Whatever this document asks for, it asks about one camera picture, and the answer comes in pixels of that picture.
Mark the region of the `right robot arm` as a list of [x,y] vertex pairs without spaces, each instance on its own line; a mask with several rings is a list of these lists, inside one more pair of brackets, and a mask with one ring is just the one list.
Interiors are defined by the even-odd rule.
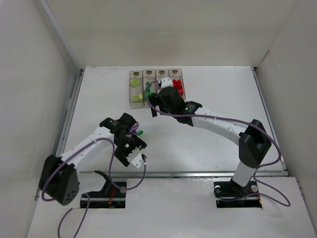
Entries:
[[271,147],[263,124],[259,120],[245,122],[226,119],[193,101],[184,101],[178,91],[168,86],[147,98],[152,116],[157,113],[175,118],[179,123],[216,133],[238,146],[239,164],[232,182],[246,187]]

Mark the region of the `lime square lego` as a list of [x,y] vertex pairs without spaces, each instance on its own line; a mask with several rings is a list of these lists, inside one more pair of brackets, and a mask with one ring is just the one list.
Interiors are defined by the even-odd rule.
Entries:
[[138,95],[133,96],[132,99],[133,99],[134,103],[139,102],[139,96]]
[[140,79],[139,78],[131,80],[131,86],[132,87],[137,87],[139,84],[140,84]]

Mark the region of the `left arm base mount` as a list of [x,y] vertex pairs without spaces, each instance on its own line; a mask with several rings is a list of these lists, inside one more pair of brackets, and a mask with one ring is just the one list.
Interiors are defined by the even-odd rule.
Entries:
[[125,208],[126,193],[119,187],[126,186],[126,181],[116,181],[114,186],[109,176],[102,171],[80,176],[80,208],[94,209],[123,209]]

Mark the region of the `purple flower lego piece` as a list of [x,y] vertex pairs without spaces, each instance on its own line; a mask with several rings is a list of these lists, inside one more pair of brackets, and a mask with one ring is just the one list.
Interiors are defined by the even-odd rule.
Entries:
[[138,129],[138,127],[139,127],[139,123],[136,122],[136,123],[132,126],[132,128],[130,129],[130,133],[136,135],[136,134],[137,134],[137,129]]

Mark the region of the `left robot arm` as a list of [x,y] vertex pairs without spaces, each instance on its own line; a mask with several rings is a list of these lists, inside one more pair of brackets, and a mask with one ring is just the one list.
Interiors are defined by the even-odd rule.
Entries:
[[39,188],[43,201],[55,200],[62,206],[71,203],[79,192],[79,173],[101,151],[111,148],[110,161],[116,158],[125,167],[145,168],[142,150],[147,144],[136,134],[137,122],[124,113],[119,119],[106,118],[77,146],[44,162]]

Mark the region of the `red large lego brick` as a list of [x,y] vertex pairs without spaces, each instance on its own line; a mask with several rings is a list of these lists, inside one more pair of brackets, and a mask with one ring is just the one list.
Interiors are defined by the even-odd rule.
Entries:
[[178,90],[183,88],[182,81],[180,79],[178,79],[178,80],[174,79],[172,82],[173,82],[174,88],[177,88]]

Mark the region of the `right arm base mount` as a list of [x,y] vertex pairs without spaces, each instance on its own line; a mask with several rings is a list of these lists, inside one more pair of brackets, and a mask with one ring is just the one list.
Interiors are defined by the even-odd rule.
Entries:
[[245,187],[233,181],[214,181],[217,208],[262,208],[258,185],[251,180]]

